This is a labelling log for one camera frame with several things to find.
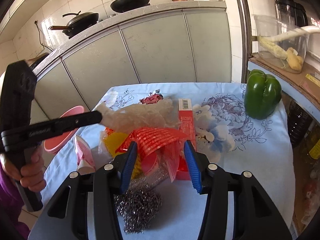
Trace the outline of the purple sleeve forearm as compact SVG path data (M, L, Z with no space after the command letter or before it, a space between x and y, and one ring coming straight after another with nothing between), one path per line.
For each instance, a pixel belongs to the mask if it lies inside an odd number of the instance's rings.
M17 187L1 167L1 227L5 239L27 239L28 226L19 221L24 202Z

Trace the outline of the person's left hand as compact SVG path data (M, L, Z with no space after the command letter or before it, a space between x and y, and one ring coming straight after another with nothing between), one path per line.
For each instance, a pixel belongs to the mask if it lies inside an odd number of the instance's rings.
M40 192L46 187L42 154L43 146L40 145L34 150L31 162L19 170L4 153L1 153L1 166L12 182L19 181L23 187L28 188L30 191Z

